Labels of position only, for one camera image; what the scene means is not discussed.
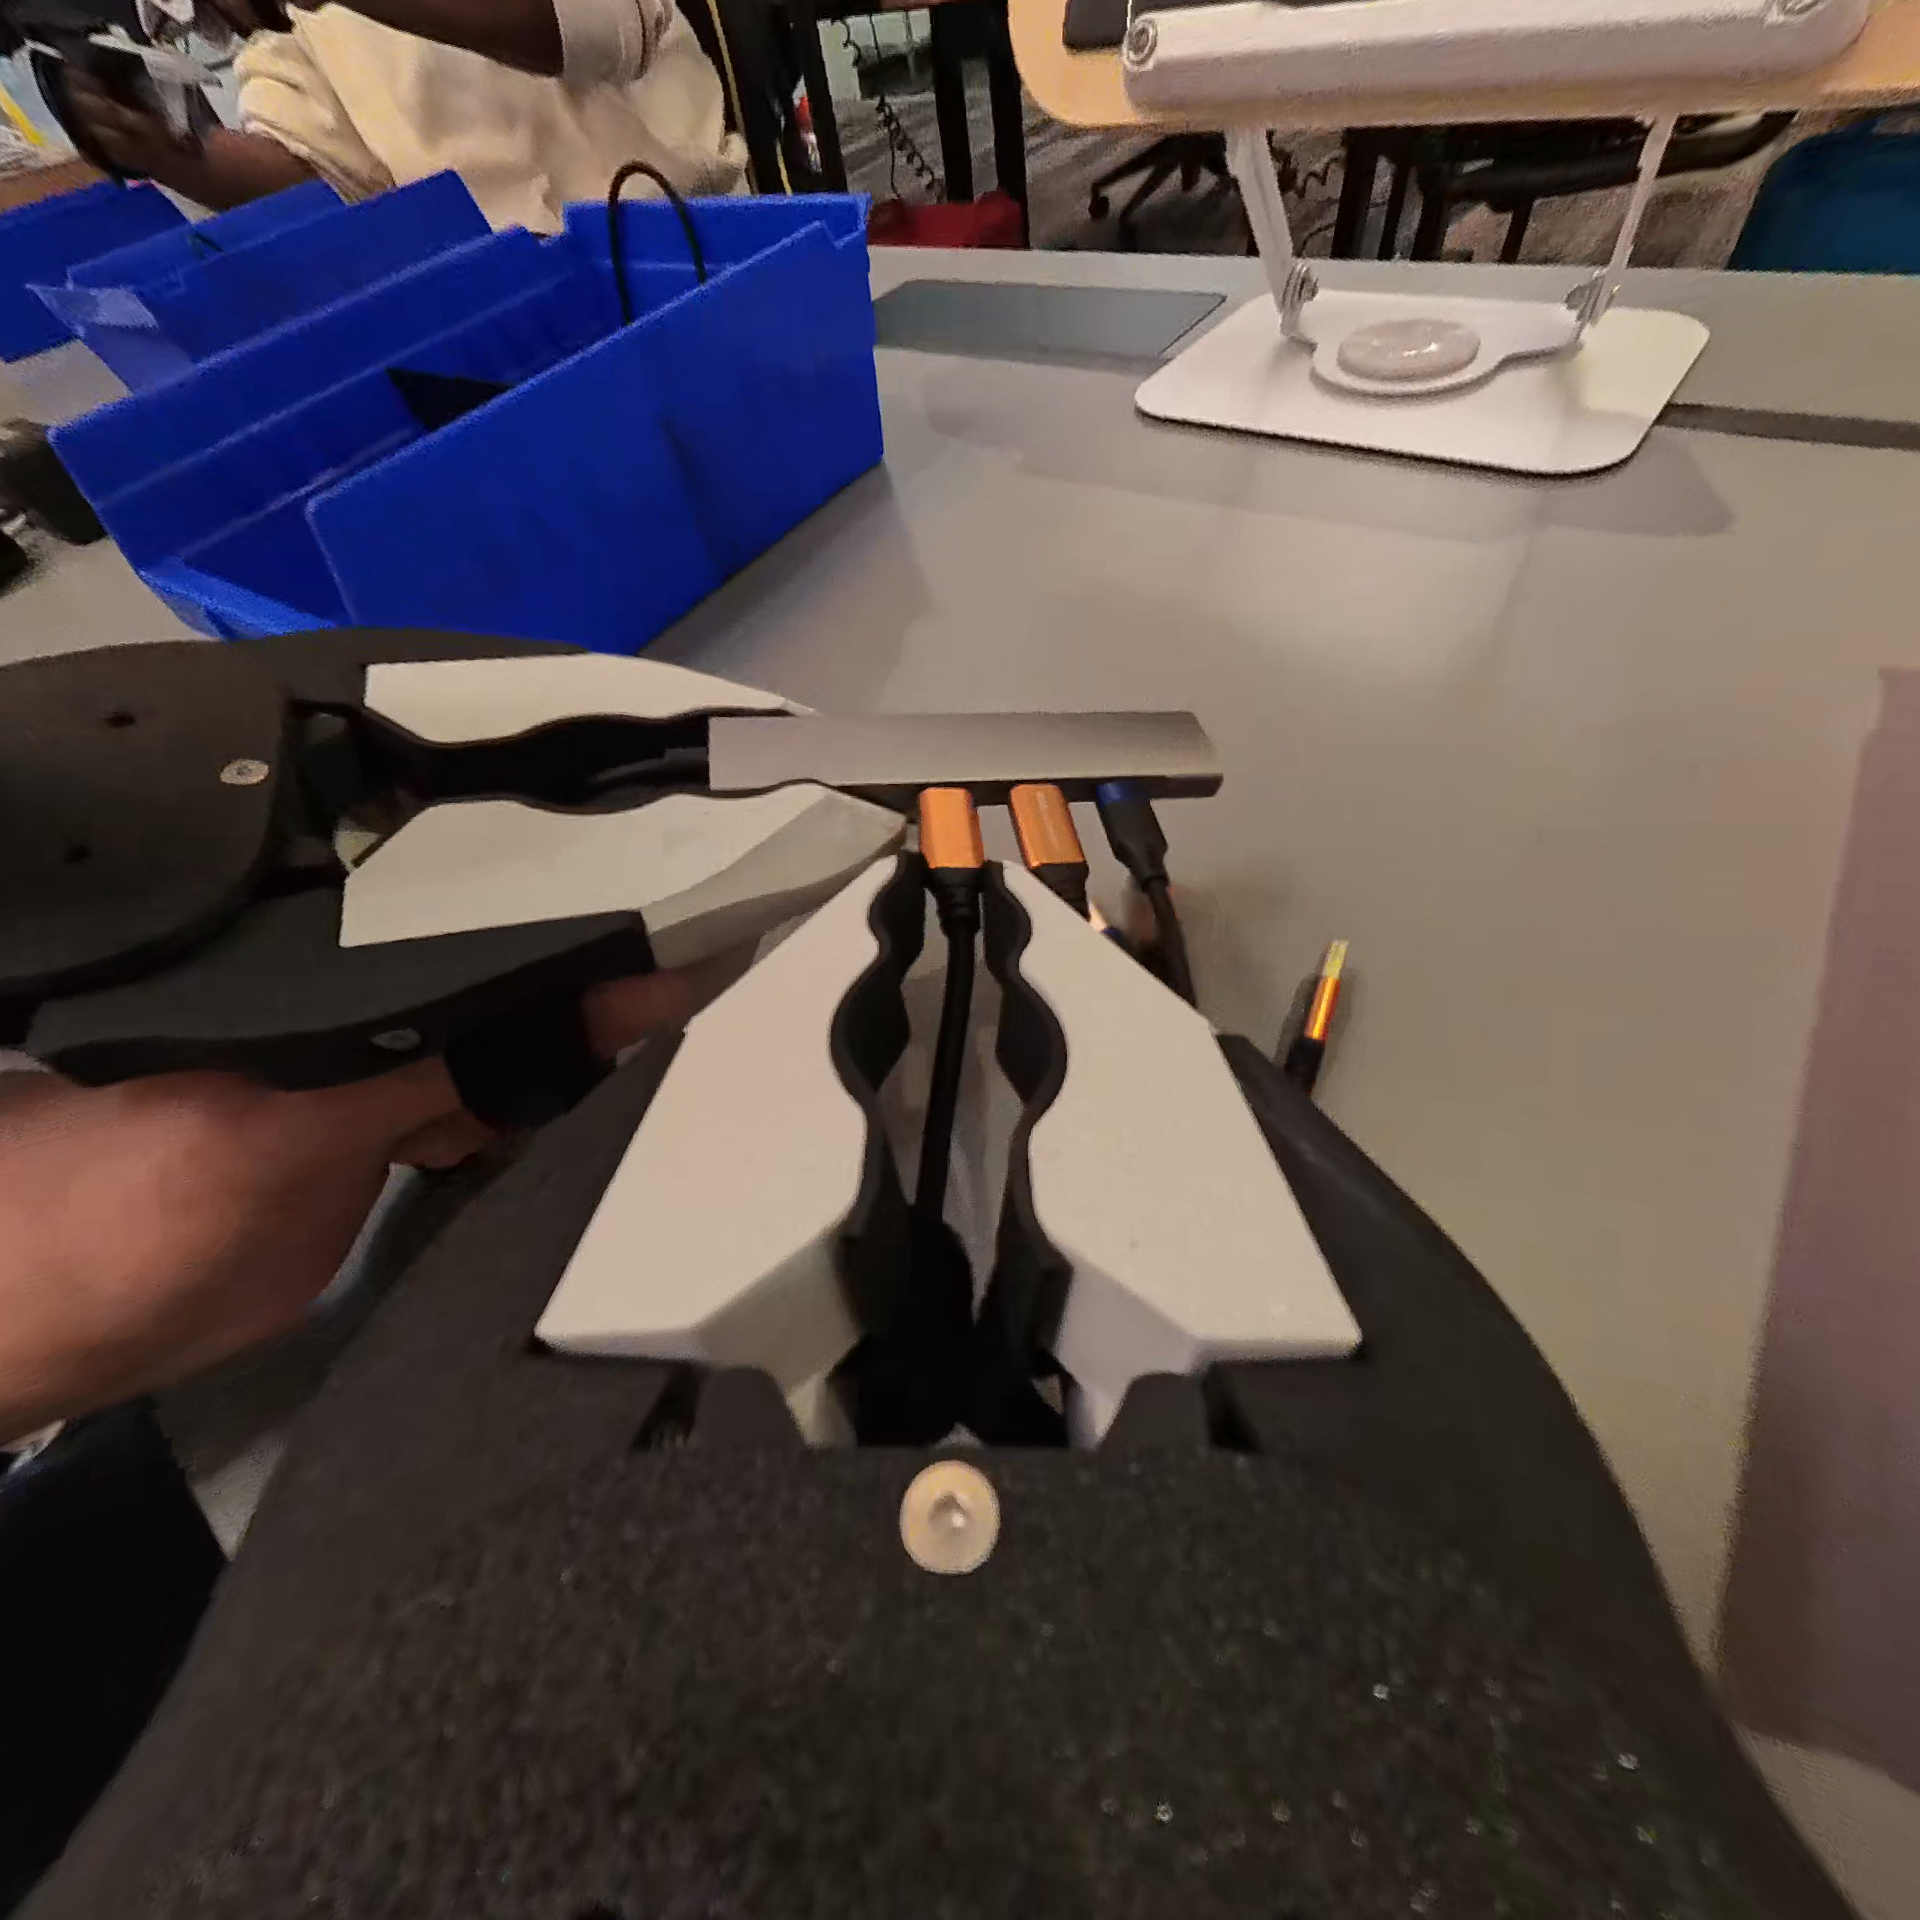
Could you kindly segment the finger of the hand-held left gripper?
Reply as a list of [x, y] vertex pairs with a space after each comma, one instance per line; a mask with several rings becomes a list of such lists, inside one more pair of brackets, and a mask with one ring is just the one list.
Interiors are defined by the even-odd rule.
[[468, 785], [704, 780], [719, 717], [803, 717], [774, 692], [647, 655], [373, 662], [366, 714]]
[[342, 948], [630, 916], [661, 969], [756, 945], [904, 841], [904, 817], [818, 785], [613, 812], [428, 807], [342, 885]]

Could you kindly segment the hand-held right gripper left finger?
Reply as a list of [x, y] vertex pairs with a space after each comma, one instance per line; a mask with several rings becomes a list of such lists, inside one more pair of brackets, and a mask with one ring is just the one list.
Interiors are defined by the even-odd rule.
[[684, 1030], [543, 1305], [579, 1357], [827, 1374], [896, 1309], [880, 1092], [909, 1043], [919, 855], [874, 861]]

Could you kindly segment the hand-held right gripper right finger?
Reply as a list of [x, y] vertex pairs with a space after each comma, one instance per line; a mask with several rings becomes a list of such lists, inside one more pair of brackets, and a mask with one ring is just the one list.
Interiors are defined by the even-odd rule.
[[1012, 1092], [982, 1325], [1068, 1426], [1148, 1377], [1346, 1361], [1359, 1325], [1212, 1022], [1022, 866], [980, 954]]

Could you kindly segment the blue plastic bin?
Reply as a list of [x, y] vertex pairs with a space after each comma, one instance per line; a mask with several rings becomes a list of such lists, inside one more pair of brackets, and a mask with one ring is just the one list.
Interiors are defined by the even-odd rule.
[[182, 223], [181, 206], [148, 183], [100, 181], [5, 211], [2, 362], [24, 362], [69, 341], [35, 286], [58, 286], [76, 265]]
[[[386, 369], [515, 387], [423, 435]], [[215, 639], [430, 628], [628, 655], [880, 465], [869, 199], [573, 206], [53, 446]]]
[[199, 363], [492, 238], [454, 174], [364, 202], [307, 181], [70, 267], [35, 295], [142, 394]]

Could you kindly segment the black cable with orange plugs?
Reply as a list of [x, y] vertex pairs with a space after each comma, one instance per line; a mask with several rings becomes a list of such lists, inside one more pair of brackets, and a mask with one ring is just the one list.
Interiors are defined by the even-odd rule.
[[1152, 955], [1168, 987], [1195, 1005], [1188, 946], [1168, 875], [1168, 839], [1154, 803], [1139, 782], [1117, 780], [1094, 788], [1094, 812], [1141, 903], [1141, 955]]

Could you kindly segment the grey usb hub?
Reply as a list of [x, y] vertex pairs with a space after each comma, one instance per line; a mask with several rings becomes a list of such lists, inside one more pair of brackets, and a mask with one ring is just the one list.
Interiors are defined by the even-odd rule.
[[926, 786], [999, 798], [1018, 785], [1055, 785], [1084, 801], [1114, 782], [1197, 801], [1224, 777], [1188, 710], [715, 716], [707, 765], [715, 793], [822, 785], [884, 803]]

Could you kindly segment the person's left hand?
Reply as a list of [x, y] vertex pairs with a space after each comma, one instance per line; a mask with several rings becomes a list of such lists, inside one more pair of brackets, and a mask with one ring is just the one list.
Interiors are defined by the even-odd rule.
[[495, 1141], [440, 1060], [316, 1091], [5, 1073], [5, 1447], [296, 1324], [395, 1169], [456, 1169]]

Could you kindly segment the black bin divider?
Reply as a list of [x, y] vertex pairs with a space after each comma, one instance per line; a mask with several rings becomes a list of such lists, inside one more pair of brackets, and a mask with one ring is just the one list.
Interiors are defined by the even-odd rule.
[[467, 419], [515, 387], [502, 380], [424, 369], [386, 369], [386, 377], [423, 435], [435, 435]]

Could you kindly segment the person's dark trousers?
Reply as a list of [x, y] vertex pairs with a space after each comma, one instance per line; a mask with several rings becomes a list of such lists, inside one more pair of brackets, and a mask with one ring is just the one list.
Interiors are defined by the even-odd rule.
[[223, 1567], [148, 1399], [5, 1451], [2, 1915], [124, 1764]]

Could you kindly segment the white laptop stand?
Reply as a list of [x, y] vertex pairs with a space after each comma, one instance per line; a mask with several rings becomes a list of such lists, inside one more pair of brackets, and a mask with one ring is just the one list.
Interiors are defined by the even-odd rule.
[[1557, 299], [1326, 286], [1293, 246], [1266, 125], [1227, 133], [1266, 293], [1136, 391], [1168, 426], [1487, 473], [1624, 465], [1709, 343], [1684, 314], [1619, 306], [1644, 211], [1691, 93], [1795, 85], [1862, 34], [1859, 2], [1410, 2], [1130, 7], [1132, 105], [1354, 107], [1574, 85], [1663, 105], [1604, 265]]

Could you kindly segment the blue storage box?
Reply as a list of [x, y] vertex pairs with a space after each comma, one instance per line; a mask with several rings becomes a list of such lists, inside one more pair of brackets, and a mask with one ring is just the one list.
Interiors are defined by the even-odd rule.
[[1796, 141], [1767, 170], [1728, 270], [1915, 277], [1915, 109]]

